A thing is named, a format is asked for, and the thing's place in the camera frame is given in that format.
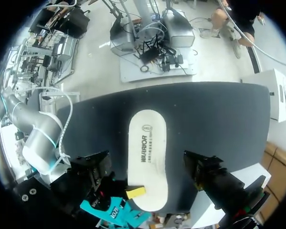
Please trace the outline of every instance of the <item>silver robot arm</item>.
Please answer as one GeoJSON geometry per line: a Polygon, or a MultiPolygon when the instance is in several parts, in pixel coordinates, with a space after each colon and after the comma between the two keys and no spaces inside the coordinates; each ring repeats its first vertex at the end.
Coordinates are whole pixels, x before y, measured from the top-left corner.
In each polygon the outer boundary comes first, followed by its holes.
{"type": "Polygon", "coordinates": [[[29,134],[22,154],[37,169],[43,180],[49,184],[65,173],[68,165],[62,163],[52,170],[58,161],[54,151],[63,130],[60,120],[51,113],[29,109],[16,98],[10,87],[1,93],[1,102],[11,122],[29,134]]]}

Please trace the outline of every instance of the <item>shoe insole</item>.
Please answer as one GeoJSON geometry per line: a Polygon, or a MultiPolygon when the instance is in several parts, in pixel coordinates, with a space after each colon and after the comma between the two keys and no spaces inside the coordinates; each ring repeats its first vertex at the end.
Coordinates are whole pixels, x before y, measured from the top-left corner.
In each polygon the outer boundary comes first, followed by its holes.
{"type": "Polygon", "coordinates": [[[166,123],[154,110],[142,110],[129,125],[128,185],[144,186],[146,193],[133,198],[143,211],[157,211],[167,202],[165,174],[166,123]]]}

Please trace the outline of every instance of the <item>yellow sponge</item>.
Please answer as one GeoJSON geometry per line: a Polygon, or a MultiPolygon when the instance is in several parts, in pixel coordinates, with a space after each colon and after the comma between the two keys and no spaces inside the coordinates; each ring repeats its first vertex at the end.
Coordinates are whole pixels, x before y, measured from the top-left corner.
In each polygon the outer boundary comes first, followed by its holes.
{"type": "Polygon", "coordinates": [[[144,186],[129,187],[126,190],[126,195],[127,195],[128,199],[132,199],[134,197],[141,196],[141,195],[143,195],[145,193],[146,193],[146,190],[145,190],[144,186]]]}

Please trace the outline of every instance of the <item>person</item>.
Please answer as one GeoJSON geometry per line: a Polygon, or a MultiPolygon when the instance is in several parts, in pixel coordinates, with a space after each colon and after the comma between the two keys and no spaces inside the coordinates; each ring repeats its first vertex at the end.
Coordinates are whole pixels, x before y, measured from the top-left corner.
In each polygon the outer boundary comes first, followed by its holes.
{"type": "MultiPolygon", "coordinates": [[[[223,5],[244,35],[254,42],[254,20],[256,17],[260,22],[264,20],[264,14],[261,12],[261,7],[257,0],[223,0],[223,5]]],[[[219,30],[228,20],[228,16],[223,9],[216,9],[211,16],[211,20],[213,24],[212,29],[201,32],[200,36],[202,38],[217,37],[219,30]]],[[[233,40],[233,50],[238,59],[241,57],[241,45],[252,47],[252,44],[244,37],[233,40]]]]}
{"type": "MultiPolygon", "coordinates": [[[[64,5],[64,6],[68,6],[68,5],[73,5],[74,4],[74,0],[56,0],[54,5],[64,5]]],[[[62,18],[64,15],[66,15],[66,13],[69,12],[69,10],[71,10],[72,8],[70,7],[64,7],[61,11],[59,11],[55,16],[62,18]]],[[[57,7],[53,6],[53,7],[48,7],[48,10],[56,12],[57,11],[57,7]]]]}

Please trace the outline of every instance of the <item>white box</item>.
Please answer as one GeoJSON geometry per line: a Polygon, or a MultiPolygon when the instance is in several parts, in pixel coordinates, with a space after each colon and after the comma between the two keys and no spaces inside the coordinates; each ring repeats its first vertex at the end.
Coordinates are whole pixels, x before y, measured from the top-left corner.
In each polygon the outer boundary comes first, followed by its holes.
{"type": "Polygon", "coordinates": [[[283,122],[286,120],[286,77],[276,69],[242,78],[243,83],[265,86],[270,91],[270,118],[283,122]]]}

